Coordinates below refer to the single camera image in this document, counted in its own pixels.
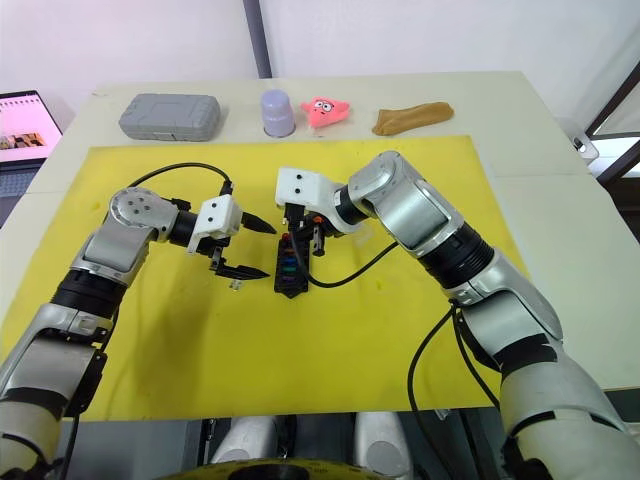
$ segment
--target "black tape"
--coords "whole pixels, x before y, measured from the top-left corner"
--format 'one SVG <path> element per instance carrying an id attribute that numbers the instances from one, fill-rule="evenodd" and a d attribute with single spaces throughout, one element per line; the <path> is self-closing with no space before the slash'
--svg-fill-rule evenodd
<path id="1" fill-rule="evenodd" d="M 111 318 L 126 290 L 126 285 L 86 270 L 69 270 L 51 303 Z"/>
<path id="2" fill-rule="evenodd" d="M 531 415 L 530 417 L 525 418 L 520 423 L 518 423 L 513 430 L 511 431 L 511 436 L 515 437 L 518 433 L 520 433 L 525 428 L 534 425 L 540 422 L 546 422 L 547 420 L 555 420 L 556 414 L 553 412 L 542 412 L 536 413 L 535 415 Z"/>
<path id="3" fill-rule="evenodd" d="M 502 381 L 513 372 L 534 363 L 557 362 L 558 355 L 548 345 L 544 333 L 525 337 L 504 347 L 493 358 L 501 366 Z"/>
<path id="4" fill-rule="evenodd" d="M 465 222 L 418 261 L 442 288 L 453 288 L 480 273 L 491 262 L 493 253 L 493 248 Z"/>
<path id="5" fill-rule="evenodd" d="M 58 392 L 30 387 L 11 388 L 0 398 L 0 402 L 18 402 L 37 405 L 48 410 L 56 420 L 62 418 L 64 409 L 67 403 L 69 403 L 69 401 Z"/>
<path id="6" fill-rule="evenodd" d="M 613 423 L 611 423 L 606 418 L 601 417 L 600 415 L 596 415 L 595 413 L 590 413 L 589 416 L 591 417 L 591 420 L 595 423 L 599 423 L 600 425 L 605 425 L 606 427 L 615 428 L 616 430 L 619 430 L 619 428 L 616 427 Z"/>
<path id="7" fill-rule="evenodd" d="M 553 480 L 545 464 L 537 459 L 531 458 L 527 461 L 522 458 L 518 441 L 514 437 L 507 438 L 502 447 L 505 470 L 516 480 Z"/>
<path id="8" fill-rule="evenodd" d="M 340 218 L 342 218 L 349 225 L 357 225 L 363 220 L 367 219 L 367 216 L 362 213 L 358 207 L 356 207 L 351 198 L 349 197 L 349 187 L 345 185 L 336 193 L 340 195 L 340 203 L 336 205 L 336 211 Z"/>
<path id="9" fill-rule="evenodd" d="M 33 453 L 35 453 L 35 454 L 36 454 L 36 456 L 37 456 L 39 459 L 44 459 L 44 458 L 45 458 L 45 457 L 44 457 L 44 453 L 42 453 L 42 450 L 40 450 L 40 448 L 38 448 L 38 446 L 37 446 L 35 443 L 33 443 L 33 442 L 31 442 L 31 441 L 27 440 L 26 438 L 18 437 L 17 435 L 12 435 L 12 434 L 10 434 L 10 433 L 3 433 L 3 434 L 2 434 L 2 438 L 6 438 L 7 440 L 13 440 L 13 441 L 14 441 L 14 442 L 16 442 L 16 443 L 20 443 L 20 444 L 24 445 L 24 446 L 25 446 L 25 447 L 27 447 L 29 450 L 33 451 Z M 20 473 L 20 470 L 12 469 L 12 470 L 10 470 L 9 472 L 7 472 L 7 475 L 8 475 L 9 473 L 12 473 L 12 472 L 14 472 L 14 473 L 15 473 L 15 472 Z M 2 478 L 2 479 L 5 479 L 5 478 L 9 478 L 9 479 L 11 479 L 12 477 L 3 475 L 3 476 L 2 476 L 2 477 L 0 477 L 0 478 Z M 14 478 L 27 478 L 27 479 L 30 479 L 30 478 L 34 478 L 34 477 L 19 477 L 19 476 L 18 476 L 18 477 L 14 477 Z"/>

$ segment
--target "black cable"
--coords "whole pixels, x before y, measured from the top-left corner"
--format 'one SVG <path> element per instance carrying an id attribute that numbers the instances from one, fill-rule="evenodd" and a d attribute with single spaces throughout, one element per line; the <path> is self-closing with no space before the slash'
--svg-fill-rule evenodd
<path id="1" fill-rule="evenodd" d="M 330 283 L 321 282 L 321 281 L 316 280 L 315 278 L 313 278 L 311 276 L 311 273 L 309 273 L 309 270 L 307 269 L 307 266 L 304 263 L 304 259 L 302 258 L 302 255 L 300 255 L 300 250 L 298 249 L 298 241 L 295 238 L 295 235 L 293 234 L 293 232 L 291 233 L 291 246 L 293 247 L 293 253 L 296 256 L 296 261 L 298 262 L 298 267 L 300 268 L 300 271 L 302 272 L 302 275 L 304 275 L 304 278 L 306 278 L 309 281 L 309 283 L 315 285 L 316 287 L 334 288 L 334 287 L 340 287 L 340 286 L 344 285 L 345 283 L 349 283 L 351 280 L 353 280 L 355 278 L 358 278 L 364 272 L 366 272 L 371 267 L 373 267 L 376 264 L 376 262 L 378 262 L 378 260 L 380 260 L 382 257 L 384 257 L 391 250 L 396 248 L 398 246 L 398 242 L 393 242 L 387 248 L 382 250 L 378 255 L 373 257 L 371 259 L 371 261 L 369 261 L 369 263 L 367 263 L 364 267 L 359 269 L 357 272 L 352 273 L 347 278 L 343 278 L 340 281 L 330 282 Z"/>
<path id="2" fill-rule="evenodd" d="M 464 344 L 462 343 L 462 334 L 460 333 L 460 324 L 458 323 L 458 320 L 460 322 L 462 322 L 461 318 L 460 319 L 456 319 L 455 315 L 454 315 L 454 318 L 453 318 L 453 331 L 454 331 L 454 333 L 456 335 L 456 343 L 458 344 L 458 349 L 460 350 L 460 355 L 462 355 L 462 359 L 464 360 L 464 363 L 467 365 L 467 368 L 469 369 L 469 372 L 471 373 L 473 378 L 475 378 L 475 380 L 478 383 L 478 385 L 480 385 L 480 388 L 482 388 L 482 391 L 484 391 L 484 393 L 487 395 L 487 397 L 489 397 L 489 400 L 491 400 L 491 403 L 493 403 L 493 406 L 496 407 L 498 409 L 498 411 L 500 411 L 500 402 L 498 401 L 496 396 L 493 394 L 493 392 L 491 391 L 489 386 L 484 382 L 484 380 L 482 379 L 482 377 L 480 376 L 480 374 L 478 373 L 476 368 L 473 366 L 473 363 L 471 363 L 471 359 L 469 358 L 469 355 L 467 354 L 467 350 L 464 348 Z"/>
<path id="3" fill-rule="evenodd" d="M 118 315 L 120 314 L 120 307 L 116 307 L 116 311 L 113 312 L 113 317 L 111 317 L 111 331 L 109 331 L 109 333 L 107 333 L 107 338 L 104 339 L 104 342 L 102 342 L 102 346 L 100 347 L 100 351 L 104 352 L 107 349 L 107 345 L 109 344 L 109 341 L 111 340 L 111 337 L 113 336 L 113 332 L 116 329 L 116 323 L 118 323 Z"/>
<path id="4" fill-rule="evenodd" d="M 62 462 L 62 470 L 60 470 L 58 480 L 65 480 L 67 478 L 71 456 L 73 455 L 73 447 L 76 445 L 76 437 L 78 436 L 79 423 L 80 415 L 76 415 L 73 417 L 73 423 L 71 424 L 71 432 L 69 432 L 69 440 L 67 441 L 67 448 L 64 451 L 64 461 Z"/>
<path id="5" fill-rule="evenodd" d="M 420 477 L 420 480 L 431 480 L 429 472 L 419 463 L 413 464 L 413 471 Z"/>
<path id="6" fill-rule="evenodd" d="M 478 474 L 478 478 L 480 480 L 487 480 L 487 476 L 484 474 L 484 469 L 482 468 L 482 464 L 480 462 L 480 455 L 478 453 L 478 447 L 476 445 L 475 440 L 473 439 L 473 432 L 471 431 L 471 425 L 469 425 L 469 420 L 467 419 L 467 415 L 464 410 L 460 410 L 460 421 L 462 422 L 462 428 L 464 429 L 464 434 L 467 437 L 467 444 L 469 445 L 469 451 L 471 452 L 471 457 L 473 458 L 473 465 L 476 468 L 476 472 Z"/>
<path id="7" fill-rule="evenodd" d="M 435 334 L 438 333 L 438 331 L 442 328 L 442 326 L 445 323 L 447 323 L 447 320 L 449 320 L 449 317 L 454 315 L 455 308 L 456 308 L 455 305 L 452 305 L 449 311 L 446 313 L 446 315 L 442 317 L 442 319 L 440 319 L 438 323 L 436 323 L 436 325 L 429 331 L 429 333 L 424 338 L 424 340 L 422 340 L 422 343 L 418 347 L 418 350 L 416 350 L 416 353 L 413 355 L 413 358 L 411 359 L 411 365 L 409 365 L 409 372 L 407 373 L 407 394 L 409 396 L 409 403 L 411 404 L 411 412 L 413 413 L 413 416 L 416 419 L 416 422 L 418 424 L 418 427 L 420 428 L 420 431 L 422 432 L 422 435 L 424 436 L 425 440 L 427 440 L 427 443 L 429 444 L 429 446 L 433 449 L 434 453 L 436 454 L 436 457 L 438 457 L 438 460 L 442 464 L 442 467 L 445 469 L 445 471 L 447 472 L 447 475 L 451 479 L 456 478 L 456 476 L 454 475 L 453 467 L 451 466 L 447 458 L 444 456 L 444 454 L 440 451 L 438 444 L 431 437 L 431 434 L 425 427 L 424 423 L 422 422 L 422 418 L 420 417 L 420 411 L 418 410 L 418 404 L 416 403 L 416 397 L 413 392 L 413 376 L 415 375 L 416 367 L 418 365 L 418 361 L 420 360 L 420 356 L 422 355 L 422 352 L 427 347 L 431 339 L 435 336 Z"/>
<path id="8" fill-rule="evenodd" d="M 218 167 L 214 167 L 213 165 L 209 165 L 207 163 L 199 163 L 199 162 L 184 162 L 184 163 L 174 163 L 173 165 L 167 165 L 166 167 L 158 168 L 157 170 L 153 170 L 152 172 L 143 175 L 136 181 L 132 182 L 129 187 L 137 187 L 142 182 L 149 180 L 156 175 L 160 175 L 161 173 L 168 172 L 170 170 L 175 170 L 177 168 L 187 168 L 187 167 L 197 167 L 197 168 L 206 168 L 207 170 L 212 170 L 224 178 L 225 183 L 231 184 L 231 179 L 229 175 L 227 175 L 223 170 Z"/>

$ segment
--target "laptop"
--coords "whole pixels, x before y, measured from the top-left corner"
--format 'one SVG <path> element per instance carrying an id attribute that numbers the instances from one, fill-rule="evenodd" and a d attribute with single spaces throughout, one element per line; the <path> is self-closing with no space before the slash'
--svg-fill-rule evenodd
<path id="1" fill-rule="evenodd" d="M 37 91 L 0 94 L 0 227 L 61 137 Z"/>

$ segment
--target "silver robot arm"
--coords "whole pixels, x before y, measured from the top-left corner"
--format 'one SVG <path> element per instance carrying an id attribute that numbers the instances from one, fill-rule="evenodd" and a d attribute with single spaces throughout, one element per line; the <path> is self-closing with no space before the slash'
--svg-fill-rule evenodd
<path id="1" fill-rule="evenodd" d="M 230 185 L 225 188 L 227 193 L 203 202 L 198 215 L 189 212 L 188 202 L 165 200 L 140 187 L 113 196 L 104 223 L 0 367 L 0 478 L 20 478 L 21 472 L 38 477 L 50 468 L 60 419 L 86 410 L 98 387 L 111 319 L 150 241 L 206 255 L 211 270 L 235 281 L 268 276 L 252 267 L 230 267 L 222 257 L 240 225 L 275 233 L 243 212 Z"/>
<path id="2" fill-rule="evenodd" d="M 399 153 L 378 155 L 347 185 L 283 168 L 276 192 L 292 231 L 299 205 L 342 234 L 377 218 L 440 283 L 476 359 L 502 374 L 503 451 L 516 478 L 640 478 L 640 447 L 564 352 L 553 307 Z"/>

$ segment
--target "laptop keyboard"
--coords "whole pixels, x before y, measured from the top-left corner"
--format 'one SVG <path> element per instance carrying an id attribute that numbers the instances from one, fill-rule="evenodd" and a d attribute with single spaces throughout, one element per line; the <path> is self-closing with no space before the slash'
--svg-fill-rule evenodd
<path id="1" fill-rule="evenodd" d="M 37 170 L 31 172 L 11 172 L 5 171 L 0 173 L 0 198 L 2 197 L 20 197 L 27 192 L 29 184 L 33 177 L 38 173 Z"/>

